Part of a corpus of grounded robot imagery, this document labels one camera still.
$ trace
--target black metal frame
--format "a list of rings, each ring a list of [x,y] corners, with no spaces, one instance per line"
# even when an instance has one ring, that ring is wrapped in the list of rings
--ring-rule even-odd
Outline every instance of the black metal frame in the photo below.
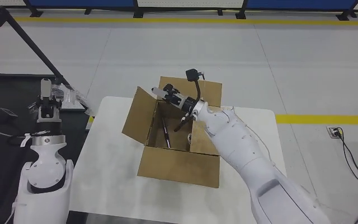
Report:
[[[337,18],[340,21],[349,21],[349,18],[348,18],[349,15],[352,18],[357,18],[357,15],[354,13],[354,8],[357,6],[357,4],[358,4],[358,0],[356,0],[348,10],[344,10],[342,12],[342,14],[336,15]]]
[[[246,7],[247,7],[247,3],[248,3],[248,0],[244,0],[244,1],[243,1],[239,13],[236,13],[236,14],[235,14],[235,17],[236,17],[237,19],[240,19],[240,20],[245,20],[245,19],[246,19],[245,10],[246,10]]]
[[[142,9],[138,6],[138,1],[137,1],[137,0],[133,0],[133,7],[134,7],[133,18],[143,18],[144,12],[143,12]]]
[[[28,34],[22,29],[22,27],[15,21],[15,19],[10,15],[9,11],[0,6],[0,27],[8,22],[9,25],[17,32],[17,34],[25,41],[25,43],[31,48],[32,51],[45,63],[45,65],[53,72],[56,76],[55,84],[59,85],[63,83],[68,89],[74,90],[68,81],[63,77],[63,75],[57,70],[57,68],[52,64],[52,62],[46,57],[46,55],[40,50],[40,48],[33,42],[33,40],[28,36]]]
[[[26,7],[31,11],[30,17],[40,17],[44,13],[43,11],[38,11],[35,7],[33,7],[29,0],[23,0],[23,2],[25,3]]]
[[[239,11],[235,14],[237,19],[246,19],[245,11],[292,11],[292,12],[343,12],[342,15],[337,15],[338,18],[345,18],[348,15],[355,17],[354,7],[357,5],[358,0],[352,5],[351,8],[347,9],[331,9],[331,10],[322,10],[319,8],[247,8],[249,0],[244,0],[241,8],[215,8],[215,7],[139,7],[138,1],[133,0],[133,6],[129,7],[86,7],[86,6],[31,6],[33,10],[40,9],[83,9],[85,10],[84,14],[89,15],[92,10],[108,10],[108,11],[124,11],[124,12],[134,12],[133,18],[143,18],[145,12],[178,12],[178,11],[203,11],[203,10],[216,10],[219,16],[223,15],[224,10],[236,10]],[[6,8],[28,8],[28,6],[6,6]]]

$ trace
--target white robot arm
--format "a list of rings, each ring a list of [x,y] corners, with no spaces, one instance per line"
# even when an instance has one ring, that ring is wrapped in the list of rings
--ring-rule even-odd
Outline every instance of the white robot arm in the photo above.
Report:
[[[194,69],[187,71],[188,80],[194,81],[197,89],[199,75],[201,73]],[[249,188],[251,209],[257,223],[330,223],[303,188],[289,180],[262,154],[254,135],[234,110],[213,112],[207,102],[199,100],[200,90],[197,100],[193,100],[170,86],[167,85],[164,90],[153,88],[152,91],[187,113],[179,128],[190,119],[205,122],[205,131],[219,154],[240,174]]]
[[[69,212],[73,162],[58,154],[66,146],[61,132],[61,100],[51,94],[51,81],[41,80],[37,100],[39,118],[31,149],[39,154],[36,162],[22,168],[14,224],[65,224]]]

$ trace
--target tabletop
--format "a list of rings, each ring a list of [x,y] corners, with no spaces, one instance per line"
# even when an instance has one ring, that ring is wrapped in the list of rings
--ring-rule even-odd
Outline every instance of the tabletop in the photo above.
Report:
[[[256,223],[248,188],[222,158],[217,189],[137,176],[144,146],[121,132],[131,102],[102,100],[74,169],[70,210],[172,223]],[[235,112],[286,174],[275,114],[251,108]]]

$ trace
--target blue panel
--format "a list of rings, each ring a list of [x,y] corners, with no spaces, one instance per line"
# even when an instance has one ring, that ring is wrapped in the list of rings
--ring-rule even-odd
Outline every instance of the blue panel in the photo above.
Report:
[[[354,0],[248,0],[248,8],[348,9]]]
[[[133,0],[30,0],[33,6],[132,7]]]

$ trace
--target white wall panel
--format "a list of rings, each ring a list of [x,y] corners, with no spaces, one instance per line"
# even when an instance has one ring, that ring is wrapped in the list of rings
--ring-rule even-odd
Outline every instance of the white wall panel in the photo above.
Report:
[[[141,7],[241,8],[243,0],[138,0]]]
[[[0,0],[0,6],[25,6],[23,0]]]

